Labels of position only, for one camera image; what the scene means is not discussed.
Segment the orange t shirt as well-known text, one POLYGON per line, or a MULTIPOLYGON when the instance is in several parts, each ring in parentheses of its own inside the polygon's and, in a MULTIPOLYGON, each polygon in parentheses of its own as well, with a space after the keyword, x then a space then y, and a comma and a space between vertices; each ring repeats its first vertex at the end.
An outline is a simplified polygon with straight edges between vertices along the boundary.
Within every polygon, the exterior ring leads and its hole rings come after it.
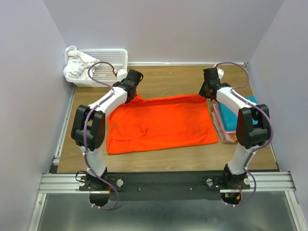
POLYGON ((108 117, 109 155, 217 142, 207 102, 197 94, 152 99, 137 95, 108 117))

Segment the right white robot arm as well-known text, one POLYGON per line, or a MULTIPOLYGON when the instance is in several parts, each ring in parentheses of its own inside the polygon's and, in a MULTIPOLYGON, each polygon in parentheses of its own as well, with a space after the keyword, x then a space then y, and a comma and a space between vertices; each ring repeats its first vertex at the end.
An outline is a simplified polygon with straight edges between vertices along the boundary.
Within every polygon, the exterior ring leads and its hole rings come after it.
POLYGON ((217 67, 203 70, 204 82, 199 95, 226 105, 237 116, 237 147, 232 159, 225 165, 222 185, 228 189, 243 181, 248 166, 259 149, 272 139, 269 108, 256 104, 238 94, 227 83, 221 83, 217 67))

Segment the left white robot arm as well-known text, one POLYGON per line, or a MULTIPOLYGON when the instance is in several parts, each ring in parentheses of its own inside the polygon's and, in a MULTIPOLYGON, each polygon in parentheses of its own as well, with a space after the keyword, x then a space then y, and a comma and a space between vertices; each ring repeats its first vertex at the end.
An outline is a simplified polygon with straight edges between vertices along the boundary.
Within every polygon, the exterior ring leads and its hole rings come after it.
POLYGON ((106 118, 120 105, 129 103, 137 94, 143 74, 129 70, 125 78, 110 87, 107 94, 88 106, 80 105, 75 114, 71 137, 82 151, 87 166, 85 179, 80 184, 102 190, 109 187, 107 167, 101 154, 105 139, 106 118))

